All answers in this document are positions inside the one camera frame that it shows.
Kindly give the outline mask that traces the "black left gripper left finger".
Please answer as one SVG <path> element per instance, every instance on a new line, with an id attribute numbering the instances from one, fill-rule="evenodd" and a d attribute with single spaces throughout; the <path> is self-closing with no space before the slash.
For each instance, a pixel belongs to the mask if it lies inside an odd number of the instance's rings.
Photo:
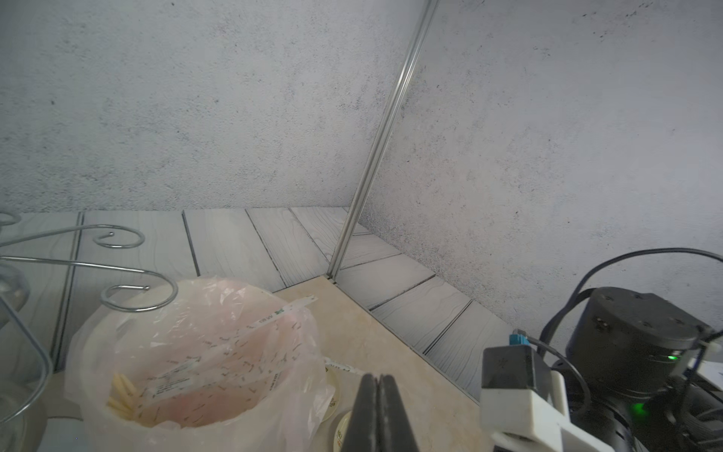
<path id="1" fill-rule="evenodd" d="M 378 440 L 378 380 L 372 374 L 365 374 L 361 378 L 341 451 L 380 451 L 380 440 Z"/>

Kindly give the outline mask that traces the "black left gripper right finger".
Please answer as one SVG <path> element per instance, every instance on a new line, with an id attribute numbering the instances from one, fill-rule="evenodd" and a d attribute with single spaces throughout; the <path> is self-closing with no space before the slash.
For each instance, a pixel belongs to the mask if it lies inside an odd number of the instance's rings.
<path id="1" fill-rule="evenodd" d="M 382 375 L 378 381 L 378 450 L 419 451 L 397 382 L 391 375 Z"/>

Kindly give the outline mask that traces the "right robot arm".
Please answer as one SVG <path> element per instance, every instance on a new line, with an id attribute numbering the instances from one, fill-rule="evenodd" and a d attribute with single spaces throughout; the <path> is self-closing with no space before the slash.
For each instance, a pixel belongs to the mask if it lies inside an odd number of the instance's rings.
<path id="1" fill-rule="evenodd" d="M 593 267 L 545 325 L 538 354 L 552 349 L 564 317 L 585 307 L 555 369 L 567 379 L 572 423 L 616 451 L 719 451 L 722 395 L 698 382 L 707 353 L 722 333 L 653 293 L 588 288 Z"/>

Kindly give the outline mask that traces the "bare chopsticks in bin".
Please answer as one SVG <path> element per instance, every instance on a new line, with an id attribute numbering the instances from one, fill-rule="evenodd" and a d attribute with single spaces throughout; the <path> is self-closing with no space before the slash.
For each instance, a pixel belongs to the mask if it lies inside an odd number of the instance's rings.
<path id="1" fill-rule="evenodd" d="M 118 417 L 132 420 L 137 400 L 137 388 L 124 374 L 115 373 L 111 380 L 111 394 L 107 407 Z"/>

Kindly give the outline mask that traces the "metal corner post right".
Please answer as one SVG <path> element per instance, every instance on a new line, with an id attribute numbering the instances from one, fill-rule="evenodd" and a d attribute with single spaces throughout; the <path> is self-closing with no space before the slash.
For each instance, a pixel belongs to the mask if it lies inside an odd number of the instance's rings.
<path id="1" fill-rule="evenodd" d="M 326 272 L 326 277 L 329 280 L 336 279 L 339 271 L 341 270 L 342 263 L 344 263 L 350 241 L 353 237 L 360 216 L 363 213 L 363 209 L 365 208 L 366 200 L 387 150 L 389 140 L 393 135 L 395 119 L 397 118 L 397 115 L 404 103 L 410 84 L 412 84 L 415 67 L 419 60 L 423 43 L 427 37 L 427 33 L 429 33 L 429 28 L 438 5 L 438 0 L 429 0 L 424 3 L 420 19 L 412 34 L 412 40 L 410 41 L 410 46 L 403 60 L 399 76 L 397 77 L 397 81 L 395 81 L 394 89 L 392 90 L 384 109 L 376 137 L 373 141 L 372 148 L 365 164 L 365 169 L 361 175 L 359 186 L 354 193 L 340 237 L 334 248 L 331 260 L 329 260 L 329 267 Z"/>

